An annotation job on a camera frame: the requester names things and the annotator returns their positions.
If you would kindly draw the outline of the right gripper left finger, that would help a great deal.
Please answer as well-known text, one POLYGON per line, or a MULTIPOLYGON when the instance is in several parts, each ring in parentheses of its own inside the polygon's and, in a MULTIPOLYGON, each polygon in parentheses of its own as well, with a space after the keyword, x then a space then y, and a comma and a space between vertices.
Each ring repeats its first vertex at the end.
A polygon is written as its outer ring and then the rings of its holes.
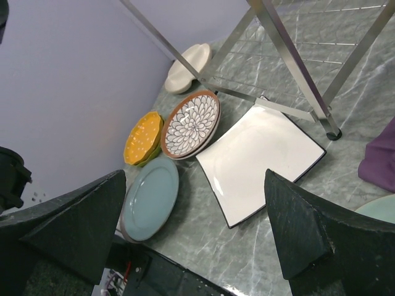
POLYGON ((1 295, 91 295, 126 193, 124 170, 1 217, 1 295))

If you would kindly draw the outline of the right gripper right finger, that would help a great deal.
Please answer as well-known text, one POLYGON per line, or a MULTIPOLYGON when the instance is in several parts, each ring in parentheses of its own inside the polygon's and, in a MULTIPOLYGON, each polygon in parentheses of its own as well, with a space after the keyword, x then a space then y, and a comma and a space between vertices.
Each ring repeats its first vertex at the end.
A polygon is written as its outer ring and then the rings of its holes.
POLYGON ((394 295, 394 225, 305 191, 272 170, 265 199, 293 295, 394 295))

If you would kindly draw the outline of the dark brown rimmed plate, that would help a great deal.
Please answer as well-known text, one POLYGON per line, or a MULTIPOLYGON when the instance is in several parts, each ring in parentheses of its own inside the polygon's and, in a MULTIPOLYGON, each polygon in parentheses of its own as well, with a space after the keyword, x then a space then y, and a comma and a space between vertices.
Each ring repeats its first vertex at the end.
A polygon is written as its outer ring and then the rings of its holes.
POLYGON ((127 240, 128 242, 131 242, 133 244, 139 244, 139 241, 137 241, 136 239, 133 239, 128 230, 127 230, 127 226, 130 224, 129 222, 130 220, 130 207, 127 205, 127 201, 124 200, 123 202, 123 206, 122 206, 122 210, 120 213, 120 218, 119 218, 119 230, 122 233, 123 237, 125 238, 125 240, 127 240))

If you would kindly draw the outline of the light green plate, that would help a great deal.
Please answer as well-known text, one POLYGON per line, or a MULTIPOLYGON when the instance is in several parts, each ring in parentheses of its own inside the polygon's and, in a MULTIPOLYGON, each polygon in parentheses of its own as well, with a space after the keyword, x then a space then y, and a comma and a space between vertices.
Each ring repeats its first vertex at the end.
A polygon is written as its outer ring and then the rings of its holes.
POLYGON ((380 197, 359 207, 356 211, 376 220, 395 223, 395 196, 394 194, 380 197))

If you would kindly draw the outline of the dark teal round plate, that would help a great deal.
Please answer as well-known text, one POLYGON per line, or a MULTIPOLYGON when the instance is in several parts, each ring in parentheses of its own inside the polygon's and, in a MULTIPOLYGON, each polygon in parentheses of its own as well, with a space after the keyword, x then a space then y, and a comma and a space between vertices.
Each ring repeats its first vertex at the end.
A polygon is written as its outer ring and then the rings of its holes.
POLYGON ((133 239, 146 241, 162 228, 175 206, 178 189, 178 170, 169 158, 155 158, 143 167, 125 197, 130 207, 127 230, 133 239))

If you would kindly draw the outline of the orange dotted scalloped plate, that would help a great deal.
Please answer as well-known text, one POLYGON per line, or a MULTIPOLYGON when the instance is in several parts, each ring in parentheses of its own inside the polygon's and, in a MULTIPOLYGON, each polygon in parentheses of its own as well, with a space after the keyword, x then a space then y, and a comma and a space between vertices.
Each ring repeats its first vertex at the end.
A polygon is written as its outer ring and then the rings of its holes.
POLYGON ((158 112, 145 114, 131 130, 123 151, 126 164, 138 165, 148 159, 158 143, 164 121, 158 112))

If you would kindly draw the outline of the cream square plate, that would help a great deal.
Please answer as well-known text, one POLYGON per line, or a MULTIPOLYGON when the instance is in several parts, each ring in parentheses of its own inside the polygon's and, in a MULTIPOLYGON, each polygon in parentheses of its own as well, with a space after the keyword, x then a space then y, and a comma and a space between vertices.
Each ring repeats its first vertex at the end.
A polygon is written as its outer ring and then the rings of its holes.
POLYGON ((326 150, 281 112, 252 106, 196 158, 229 228, 266 206, 266 170, 296 182, 326 150))

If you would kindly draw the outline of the floral patterned plate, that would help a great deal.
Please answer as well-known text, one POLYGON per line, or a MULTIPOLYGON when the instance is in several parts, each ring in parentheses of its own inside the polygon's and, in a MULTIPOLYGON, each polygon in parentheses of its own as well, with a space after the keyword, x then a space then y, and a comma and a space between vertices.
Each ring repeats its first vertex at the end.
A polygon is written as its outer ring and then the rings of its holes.
POLYGON ((219 107, 218 97, 208 90, 195 92, 182 100, 163 127, 162 152, 173 159, 194 152, 214 127, 219 107))
POLYGON ((214 127, 212 128, 212 130, 210 131, 208 137, 204 140, 204 142, 194 152, 191 152, 184 157, 177 158, 177 160, 185 160, 187 158, 191 158, 192 156, 195 156, 196 154, 200 153, 209 144, 210 140, 213 138, 213 136, 218 128, 218 125, 220 123, 220 118, 221 118, 221 107, 219 107, 219 109, 218 109, 217 121, 215 122, 214 127))

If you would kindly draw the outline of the cream divided plate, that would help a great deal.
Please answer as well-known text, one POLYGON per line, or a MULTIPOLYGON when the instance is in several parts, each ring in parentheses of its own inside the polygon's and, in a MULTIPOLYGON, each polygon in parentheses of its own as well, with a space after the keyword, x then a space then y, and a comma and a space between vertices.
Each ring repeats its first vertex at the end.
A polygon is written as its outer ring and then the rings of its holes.
MULTIPOLYGON (((208 43, 195 44, 182 53, 182 56, 198 73, 201 73, 212 58, 211 46, 208 43)), ((195 79, 194 75, 176 60, 168 71, 165 90, 171 94, 184 93, 195 79)))

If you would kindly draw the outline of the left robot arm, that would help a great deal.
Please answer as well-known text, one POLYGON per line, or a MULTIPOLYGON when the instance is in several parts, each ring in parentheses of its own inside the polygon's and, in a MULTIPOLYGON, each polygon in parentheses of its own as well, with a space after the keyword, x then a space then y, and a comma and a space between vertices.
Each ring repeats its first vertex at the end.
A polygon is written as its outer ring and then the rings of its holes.
POLYGON ((21 196, 27 183, 31 183, 31 171, 23 158, 11 149, 1 147, 1 213, 11 208, 21 208, 21 196))

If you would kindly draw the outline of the steel dish rack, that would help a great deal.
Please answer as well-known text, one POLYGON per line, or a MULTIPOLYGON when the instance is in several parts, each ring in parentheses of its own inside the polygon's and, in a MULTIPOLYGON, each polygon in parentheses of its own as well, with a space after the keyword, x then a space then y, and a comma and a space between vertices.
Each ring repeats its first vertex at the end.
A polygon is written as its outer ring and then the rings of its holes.
POLYGON ((132 16, 205 88, 319 123, 342 135, 331 102, 394 15, 393 1, 249 1, 212 57, 197 67, 132 4, 132 16))

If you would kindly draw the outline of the purple cloth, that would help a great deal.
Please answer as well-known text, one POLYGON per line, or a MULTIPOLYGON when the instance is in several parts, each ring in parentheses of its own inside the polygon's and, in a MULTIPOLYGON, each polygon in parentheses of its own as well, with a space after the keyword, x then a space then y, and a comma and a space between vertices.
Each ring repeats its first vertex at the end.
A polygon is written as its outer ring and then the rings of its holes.
POLYGON ((366 145, 358 176, 394 193, 394 118, 377 138, 366 145))

